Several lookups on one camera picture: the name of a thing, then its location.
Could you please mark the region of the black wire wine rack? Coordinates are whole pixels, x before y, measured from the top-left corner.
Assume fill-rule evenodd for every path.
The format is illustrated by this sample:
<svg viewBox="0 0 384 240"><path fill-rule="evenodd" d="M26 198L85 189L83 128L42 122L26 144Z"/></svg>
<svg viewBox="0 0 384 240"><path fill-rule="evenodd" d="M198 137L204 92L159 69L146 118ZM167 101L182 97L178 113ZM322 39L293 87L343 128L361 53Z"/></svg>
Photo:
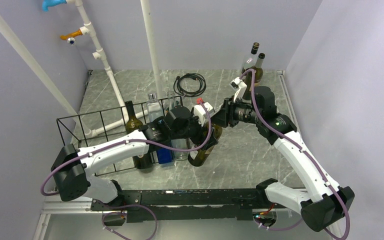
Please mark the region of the black wire wine rack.
<svg viewBox="0 0 384 240"><path fill-rule="evenodd" d="M161 113L166 114L169 110L169 103L173 102L169 98L159 99ZM147 101L134 102L134 112L136 117L143 123L149 123ZM61 136L63 145L73 144L76 148L91 147L108 141L115 140L126 135L125 124L127 123L127 111L125 106L112 107L108 109L85 112L56 119L57 128ZM69 122L76 122L75 127L70 129ZM95 127L90 132L86 127ZM103 177L119 172L134 170L133 160L122 160L112 165L97 170L94 175Z"/></svg>

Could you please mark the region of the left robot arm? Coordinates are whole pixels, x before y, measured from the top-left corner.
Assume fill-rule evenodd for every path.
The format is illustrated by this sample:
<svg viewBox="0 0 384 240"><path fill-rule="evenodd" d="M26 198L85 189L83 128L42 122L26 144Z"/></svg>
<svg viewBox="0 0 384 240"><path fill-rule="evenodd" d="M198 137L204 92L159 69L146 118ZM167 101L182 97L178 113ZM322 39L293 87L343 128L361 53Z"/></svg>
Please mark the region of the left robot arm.
<svg viewBox="0 0 384 240"><path fill-rule="evenodd" d="M189 110L176 106L165 116L160 116L139 129L120 138L90 147L75 148L65 145L58 153L47 177L53 178L57 195L63 202L88 197L103 202L109 209L117 210L124 203L120 185L114 180L104 180L95 173L121 160L169 149L170 142L190 139L197 151L210 145L211 118L216 110L208 102L197 104Z"/></svg>

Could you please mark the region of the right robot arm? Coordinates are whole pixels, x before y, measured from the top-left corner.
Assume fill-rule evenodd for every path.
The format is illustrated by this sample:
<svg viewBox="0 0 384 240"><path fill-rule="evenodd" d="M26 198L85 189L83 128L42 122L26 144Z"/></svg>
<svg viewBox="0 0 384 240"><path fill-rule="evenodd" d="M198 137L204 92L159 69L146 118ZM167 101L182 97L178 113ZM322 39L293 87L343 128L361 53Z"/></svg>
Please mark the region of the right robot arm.
<svg viewBox="0 0 384 240"><path fill-rule="evenodd" d="M267 86L254 89L256 104L234 97L224 99L215 107L212 123L223 128L239 122L254 124L261 136L274 146L292 166L306 189L305 192L287 187L274 178L256 186L256 203L267 208L280 204L301 215L306 225L315 232L344 218L355 194L342 187L316 161L306 148L301 134L292 120L277 110L275 95Z"/></svg>

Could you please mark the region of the blue square glass bottle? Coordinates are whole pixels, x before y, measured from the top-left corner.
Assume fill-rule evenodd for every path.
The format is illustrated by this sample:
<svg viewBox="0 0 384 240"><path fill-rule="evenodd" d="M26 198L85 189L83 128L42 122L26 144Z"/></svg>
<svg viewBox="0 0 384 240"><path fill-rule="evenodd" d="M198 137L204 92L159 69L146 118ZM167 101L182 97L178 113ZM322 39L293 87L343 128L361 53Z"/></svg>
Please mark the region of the blue square glass bottle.
<svg viewBox="0 0 384 240"><path fill-rule="evenodd" d="M147 96L148 100L146 102L146 108L148 113L148 120L153 122L155 119L164 115L163 108L159 102L159 99L157 98L156 93L149 93ZM154 155L156 156L157 162L160 165L167 165L173 162L172 153L169 149L160 148Z"/></svg>

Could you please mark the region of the dark green wine bottle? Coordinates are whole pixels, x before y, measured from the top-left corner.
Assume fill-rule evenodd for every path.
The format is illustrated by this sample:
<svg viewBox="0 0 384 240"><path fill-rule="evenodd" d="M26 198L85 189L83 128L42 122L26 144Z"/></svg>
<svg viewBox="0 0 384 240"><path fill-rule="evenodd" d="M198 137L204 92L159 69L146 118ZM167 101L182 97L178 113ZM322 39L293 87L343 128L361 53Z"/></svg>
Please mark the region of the dark green wine bottle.
<svg viewBox="0 0 384 240"><path fill-rule="evenodd" d="M132 133L134 130L143 126L143 123L136 117L133 102L126 101L125 107L127 110L129 120L125 124L125 130L127 134ZM152 157L149 153L144 155L138 155L132 157L134 167L139 170L149 169L153 166Z"/></svg>

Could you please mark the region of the olive green wine bottle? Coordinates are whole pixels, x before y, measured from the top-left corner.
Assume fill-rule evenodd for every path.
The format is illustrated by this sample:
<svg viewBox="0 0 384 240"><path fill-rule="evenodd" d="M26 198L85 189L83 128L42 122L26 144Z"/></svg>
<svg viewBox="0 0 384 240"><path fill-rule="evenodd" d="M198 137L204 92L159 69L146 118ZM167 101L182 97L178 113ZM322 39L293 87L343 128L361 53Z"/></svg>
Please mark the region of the olive green wine bottle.
<svg viewBox="0 0 384 240"><path fill-rule="evenodd" d="M214 147L219 143L222 133L223 128L213 123L211 125L211 136L207 144L199 150L189 152L188 162L194 167L202 166L209 157L210 153L213 151Z"/></svg>

